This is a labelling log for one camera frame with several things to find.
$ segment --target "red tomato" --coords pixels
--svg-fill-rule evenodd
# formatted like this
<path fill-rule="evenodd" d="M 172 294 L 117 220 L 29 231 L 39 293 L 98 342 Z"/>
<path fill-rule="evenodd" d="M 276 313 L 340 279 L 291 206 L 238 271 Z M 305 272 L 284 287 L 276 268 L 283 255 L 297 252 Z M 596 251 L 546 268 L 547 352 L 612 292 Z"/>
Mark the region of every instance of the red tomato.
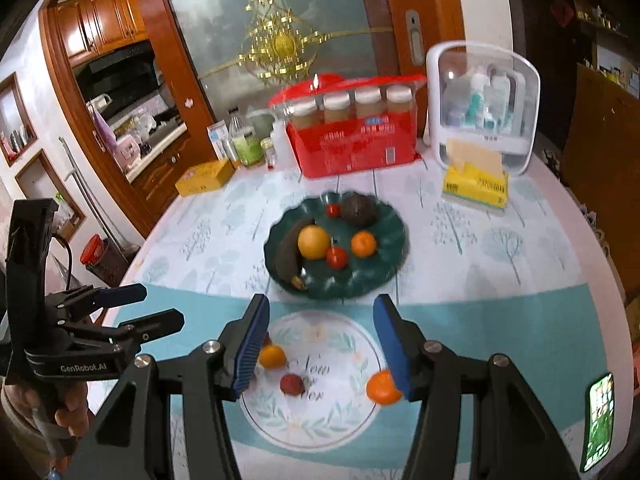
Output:
<path fill-rule="evenodd" d="M 340 247 L 329 247 L 326 250 L 326 256 L 324 258 L 326 264 L 335 270 L 344 269 L 349 262 L 349 257 L 344 249 Z"/>
<path fill-rule="evenodd" d="M 330 218 L 338 218 L 338 216 L 340 216 L 340 206 L 337 204 L 329 204 L 326 207 L 326 215 Z"/>

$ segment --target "metal bolt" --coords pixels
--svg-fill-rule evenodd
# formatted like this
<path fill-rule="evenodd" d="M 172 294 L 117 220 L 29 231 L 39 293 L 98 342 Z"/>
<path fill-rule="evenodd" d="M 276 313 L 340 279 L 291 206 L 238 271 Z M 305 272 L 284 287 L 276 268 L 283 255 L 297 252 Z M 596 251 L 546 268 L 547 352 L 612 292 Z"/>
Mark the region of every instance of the metal bolt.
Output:
<path fill-rule="evenodd" d="M 210 339 L 204 345 L 202 345 L 202 350 L 205 354 L 215 354 L 222 348 L 222 345 L 217 342 L 215 339 Z"/>
<path fill-rule="evenodd" d="M 133 360 L 133 364 L 135 364 L 138 368 L 144 368 L 151 364 L 153 358 L 149 354 L 140 354 Z"/>
<path fill-rule="evenodd" d="M 494 355 L 494 365 L 499 366 L 500 368 L 504 368 L 505 366 L 509 366 L 509 358 L 503 354 Z"/>
<path fill-rule="evenodd" d="M 429 340 L 424 342 L 422 348 L 427 352 L 427 354 L 439 354 L 442 352 L 442 343 L 439 341 Z"/>

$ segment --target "smartphone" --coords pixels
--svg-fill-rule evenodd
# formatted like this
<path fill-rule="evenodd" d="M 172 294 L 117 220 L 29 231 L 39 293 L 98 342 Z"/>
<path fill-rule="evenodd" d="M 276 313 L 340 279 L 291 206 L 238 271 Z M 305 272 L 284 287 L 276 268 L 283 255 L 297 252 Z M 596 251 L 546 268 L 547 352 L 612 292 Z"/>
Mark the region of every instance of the smartphone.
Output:
<path fill-rule="evenodd" d="M 611 448 L 613 436 L 613 374 L 596 381 L 587 391 L 582 471 L 602 460 Z"/>

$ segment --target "barcode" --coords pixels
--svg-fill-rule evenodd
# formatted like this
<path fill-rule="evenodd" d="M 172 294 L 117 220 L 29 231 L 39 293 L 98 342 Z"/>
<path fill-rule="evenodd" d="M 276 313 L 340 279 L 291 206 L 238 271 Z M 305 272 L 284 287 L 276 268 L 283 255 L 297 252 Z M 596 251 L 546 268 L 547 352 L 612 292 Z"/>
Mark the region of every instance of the barcode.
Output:
<path fill-rule="evenodd" d="M 393 164 L 396 161 L 396 149 L 393 146 L 385 149 L 385 155 L 387 164 Z"/>

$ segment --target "dark green fruit plate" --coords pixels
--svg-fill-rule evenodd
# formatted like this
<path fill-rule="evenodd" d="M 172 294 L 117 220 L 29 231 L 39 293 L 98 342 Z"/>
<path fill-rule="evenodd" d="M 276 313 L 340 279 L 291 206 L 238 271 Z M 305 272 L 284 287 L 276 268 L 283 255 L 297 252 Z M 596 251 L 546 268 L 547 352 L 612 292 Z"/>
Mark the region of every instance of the dark green fruit plate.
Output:
<path fill-rule="evenodd" d="M 324 193 L 322 196 L 305 198 L 299 206 L 287 209 L 277 224 L 271 227 L 264 244 L 264 261 L 273 280 L 296 296 L 314 300 L 338 300 L 356 298 L 379 288 L 396 275 L 404 261 L 406 234 L 404 223 L 394 209 L 369 196 L 378 209 L 378 220 L 366 228 L 378 242 L 376 254 L 369 258 L 357 258 L 351 253 L 351 238 L 361 229 L 347 224 L 342 218 L 329 218 L 325 209 L 352 195 L 347 193 Z M 278 245 L 293 225 L 300 219 L 313 217 L 334 241 L 334 246 L 343 248 L 349 255 L 349 263 L 342 270 L 329 267 L 324 260 L 303 261 L 302 277 L 306 290 L 297 290 L 276 274 L 275 255 Z"/>

